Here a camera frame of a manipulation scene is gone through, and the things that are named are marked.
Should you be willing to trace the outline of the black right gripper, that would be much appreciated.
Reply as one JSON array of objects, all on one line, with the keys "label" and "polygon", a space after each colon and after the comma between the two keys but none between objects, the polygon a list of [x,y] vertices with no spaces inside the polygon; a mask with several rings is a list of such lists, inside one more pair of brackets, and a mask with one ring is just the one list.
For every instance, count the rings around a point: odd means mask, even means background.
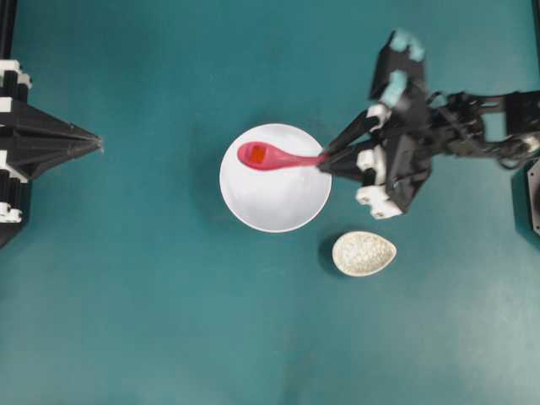
[{"label": "black right gripper", "polygon": [[[431,158],[420,153],[420,139],[430,122],[424,57],[424,47],[413,34],[392,31],[370,86],[374,104],[324,148],[324,153],[335,154],[316,166],[363,185],[356,199],[370,207],[375,219],[405,214],[431,172]],[[375,143],[350,145],[366,132],[378,137]]]}]

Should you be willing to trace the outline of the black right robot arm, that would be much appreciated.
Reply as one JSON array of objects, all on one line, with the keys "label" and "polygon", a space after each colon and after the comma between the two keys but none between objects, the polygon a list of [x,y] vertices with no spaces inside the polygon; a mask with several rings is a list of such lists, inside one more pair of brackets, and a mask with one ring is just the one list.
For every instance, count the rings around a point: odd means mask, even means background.
[{"label": "black right robot arm", "polygon": [[430,92],[425,49],[395,29],[378,54],[369,99],[322,151],[318,169],[359,183],[375,219],[405,214],[437,155],[491,159],[515,170],[539,156],[539,93]]}]

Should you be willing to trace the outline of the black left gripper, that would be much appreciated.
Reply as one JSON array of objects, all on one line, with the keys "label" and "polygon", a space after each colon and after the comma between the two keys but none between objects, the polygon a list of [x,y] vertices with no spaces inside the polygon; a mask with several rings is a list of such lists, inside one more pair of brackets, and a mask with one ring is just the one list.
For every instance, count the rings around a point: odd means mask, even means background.
[{"label": "black left gripper", "polygon": [[[13,59],[1,60],[1,247],[28,223],[32,182],[46,171],[102,149],[101,138],[26,104],[32,81]],[[15,131],[81,141],[15,141]]]}]

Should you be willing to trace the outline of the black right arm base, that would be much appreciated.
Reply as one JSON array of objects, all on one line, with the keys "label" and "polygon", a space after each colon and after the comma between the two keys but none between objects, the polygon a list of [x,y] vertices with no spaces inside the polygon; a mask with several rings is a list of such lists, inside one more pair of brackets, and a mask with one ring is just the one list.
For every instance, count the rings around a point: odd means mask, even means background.
[{"label": "black right arm base", "polygon": [[539,251],[539,160],[524,164],[511,177],[515,228],[518,235]]}]

